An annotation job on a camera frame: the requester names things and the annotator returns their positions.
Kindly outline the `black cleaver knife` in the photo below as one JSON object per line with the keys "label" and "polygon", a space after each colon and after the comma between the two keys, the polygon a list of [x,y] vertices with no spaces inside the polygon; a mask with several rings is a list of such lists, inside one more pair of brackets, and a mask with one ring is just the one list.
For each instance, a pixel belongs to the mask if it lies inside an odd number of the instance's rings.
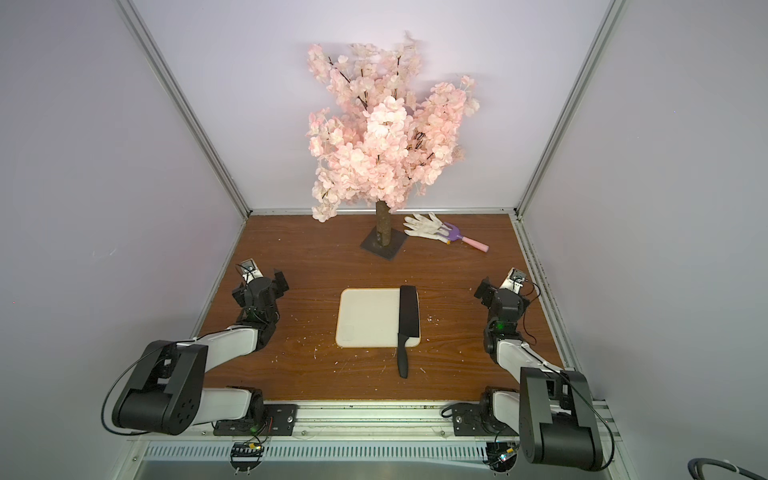
{"label": "black cleaver knife", "polygon": [[399,289],[397,366],[402,379],[409,375],[409,361],[406,344],[420,335],[418,292],[414,286],[403,285]]}

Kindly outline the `cream cutting board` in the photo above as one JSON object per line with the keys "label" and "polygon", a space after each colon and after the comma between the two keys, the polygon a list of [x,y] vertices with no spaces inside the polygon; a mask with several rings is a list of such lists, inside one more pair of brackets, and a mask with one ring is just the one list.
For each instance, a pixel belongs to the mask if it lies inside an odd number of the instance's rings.
{"label": "cream cutting board", "polygon": [[400,287],[348,288],[340,295],[335,342],[341,348],[396,348]]}

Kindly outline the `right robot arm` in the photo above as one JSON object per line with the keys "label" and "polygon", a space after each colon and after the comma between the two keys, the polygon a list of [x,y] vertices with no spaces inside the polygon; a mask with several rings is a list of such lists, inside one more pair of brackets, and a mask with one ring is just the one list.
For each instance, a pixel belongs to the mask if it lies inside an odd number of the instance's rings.
{"label": "right robot arm", "polygon": [[531,304],[522,294],[525,282],[512,270],[502,285],[485,278],[474,293],[488,310],[484,350],[519,385],[516,392],[489,394],[490,415],[517,433],[518,450],[531,464],[604,471],[615,458],[615,437],[608,434],[605,452],[600,429],[608,425],[593,405],[586,377],[548,362],[518,329]]}

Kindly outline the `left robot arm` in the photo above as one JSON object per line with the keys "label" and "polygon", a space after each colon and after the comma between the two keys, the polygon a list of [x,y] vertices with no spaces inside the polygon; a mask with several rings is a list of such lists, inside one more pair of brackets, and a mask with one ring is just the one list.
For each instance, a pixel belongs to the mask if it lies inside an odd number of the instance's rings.
{"label": "left robot arm", "polygon": [[240,307],[236,322],[186,340],[156,340],[124,374],[128,377],[110,417],[101,405],[102,428],[116,436],[179,435],[193,425],[233,422],[258,433],[266,418],[263,394],[253,387],[206,388],[206,374],[268,344],[280,320],[278,299],[289,290],[282,271],[272,277],[256,266],[238,266],[242,282],[233,290]]}

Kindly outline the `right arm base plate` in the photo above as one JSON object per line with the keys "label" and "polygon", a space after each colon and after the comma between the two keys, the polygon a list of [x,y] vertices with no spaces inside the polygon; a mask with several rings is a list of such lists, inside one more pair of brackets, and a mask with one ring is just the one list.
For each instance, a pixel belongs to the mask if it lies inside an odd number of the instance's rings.
{"label": "right arm base plate", "polygon": [[454,403],[445,407],[441,415],[451,421],[453,434],[457,437],[489,437],[498,432],[475,403]]}

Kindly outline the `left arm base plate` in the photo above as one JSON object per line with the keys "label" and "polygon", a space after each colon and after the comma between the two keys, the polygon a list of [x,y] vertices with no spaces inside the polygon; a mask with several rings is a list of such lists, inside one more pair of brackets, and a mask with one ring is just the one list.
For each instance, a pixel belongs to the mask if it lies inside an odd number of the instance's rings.
{"label": "left arm base plate", "polygon": [[297,420],[297,404],[265,404],[255,413],[238,420],[221,420],[214,424],[214,436],[290,437]]}

